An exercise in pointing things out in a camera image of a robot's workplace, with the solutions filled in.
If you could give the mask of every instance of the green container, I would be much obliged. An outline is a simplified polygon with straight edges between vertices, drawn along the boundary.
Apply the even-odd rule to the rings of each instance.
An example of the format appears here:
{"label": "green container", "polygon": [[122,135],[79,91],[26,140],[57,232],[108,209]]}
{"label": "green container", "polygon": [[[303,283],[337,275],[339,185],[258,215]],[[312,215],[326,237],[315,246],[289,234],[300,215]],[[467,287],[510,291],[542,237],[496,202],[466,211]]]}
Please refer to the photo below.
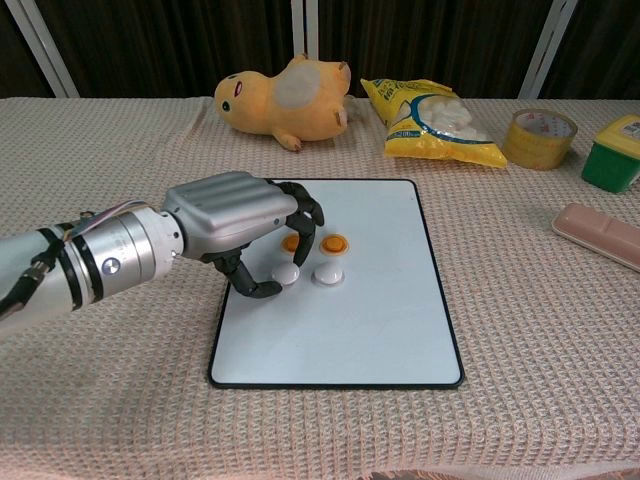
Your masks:
{"label": "green container", "polygon": [[627,115],[595,138],[582,178],[608,192],[627,190],[640,176],[640,117]]}

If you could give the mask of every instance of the tablecloth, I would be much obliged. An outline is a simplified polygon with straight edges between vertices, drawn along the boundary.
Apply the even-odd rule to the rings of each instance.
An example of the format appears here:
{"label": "tablecloth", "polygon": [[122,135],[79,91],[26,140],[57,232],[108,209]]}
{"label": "tablecloth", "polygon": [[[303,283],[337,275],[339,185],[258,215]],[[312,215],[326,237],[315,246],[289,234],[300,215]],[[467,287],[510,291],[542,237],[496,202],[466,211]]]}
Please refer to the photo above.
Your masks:
{"label": "tablecloth", "polygon": [[557,170],[500,170],[384,158],[365,100],[343,135],[299,154],[232,131],[211,98],[0,100],[1,236],[131,198],[160,206],[169,187],[228,170],[415,181],[466,371],[449,391],[215,389],[226,281],[179,259],[0,343],[0,477],[570,479],[640,466],[640,276],[550,228],[569,202],[640,225],[640,185],[614,195],[580,178],[598,130],[640,102],[466,103],[499,143],[524,107],[564,113],[578,135]]}

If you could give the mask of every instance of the black curtain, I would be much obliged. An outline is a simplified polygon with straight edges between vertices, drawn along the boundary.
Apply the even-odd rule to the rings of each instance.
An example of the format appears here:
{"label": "black curtain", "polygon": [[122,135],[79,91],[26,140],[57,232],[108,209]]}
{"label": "black curtain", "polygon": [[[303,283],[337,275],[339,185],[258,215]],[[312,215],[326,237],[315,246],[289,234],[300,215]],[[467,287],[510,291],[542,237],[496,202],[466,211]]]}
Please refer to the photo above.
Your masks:
{"label": "black curtain", "polygon": [[83,97],[212,95],[293,56],[287,0],[37,0]]}
{"label": "black curtain", "polygon": [[640,4],[580,0],[542,98],[640,98]]}
{"label": "black curtain", "polygon": [[358,79],[427,78],[464,97],[518,96],[552,0],[320,0],[320,59]]}
{"label": "black curtain", "polygon": [[0,2],[0,98],[51,96],[47,79],[9,8]]}

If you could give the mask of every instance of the wire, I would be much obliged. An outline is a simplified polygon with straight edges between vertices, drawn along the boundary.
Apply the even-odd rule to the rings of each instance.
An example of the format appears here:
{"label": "wire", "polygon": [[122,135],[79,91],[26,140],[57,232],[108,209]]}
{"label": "wire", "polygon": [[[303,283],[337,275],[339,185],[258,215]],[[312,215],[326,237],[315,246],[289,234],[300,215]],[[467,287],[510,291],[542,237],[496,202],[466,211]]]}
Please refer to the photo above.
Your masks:
{"label": "wire", "polygon": [[93,230],[98,225],[106,222],[110,218],[113,218],[122,213],[136,210],[137,208],[147,206],[148,204],[142,200],[129,200],[128,202],[121,203],[120,205],[116,205],[115,207],[108,208],[103,212],[93,215],[87,219],[81,220],[80,223],[78,223],[71,230],[65,231],[62,239],[64,242],[68,242],[72,238],[79,237],[80,235],[84,235],[90,230]]}
{"label": "wire", "polygon": [[45,251],[31,259],[29,268],[22,272],[9,293],[0,300],[0,321],[25,307],[43,282],[45,275],[55,266],[56,259],[63,248],[64,242],[56,239]]}
{"label": "wire", "polygon": [[31,266],[22,272],[9,293],[0,299],[0,321],[25,307],[36,289],[44,281],[46,274],[55,267],[56,259],[67,242],[93,230],[110,218],[147,206],[149,205],[142,200],[130,200],[82,219],[75,227],[65,230],[62,234],[62,240],[56,239],[51,242],[45,251],[38,253],[31,259]]}

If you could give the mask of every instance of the pink case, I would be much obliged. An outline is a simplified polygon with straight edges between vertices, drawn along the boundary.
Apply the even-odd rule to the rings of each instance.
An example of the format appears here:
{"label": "pink case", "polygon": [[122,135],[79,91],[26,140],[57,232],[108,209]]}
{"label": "pink case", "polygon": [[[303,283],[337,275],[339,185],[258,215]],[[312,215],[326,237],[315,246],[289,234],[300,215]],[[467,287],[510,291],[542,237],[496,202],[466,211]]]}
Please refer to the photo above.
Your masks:
{"label": "pink case", "polygon": [[557,234],[640,272],[640,228],[578,203],[567,205],[551,226]]}

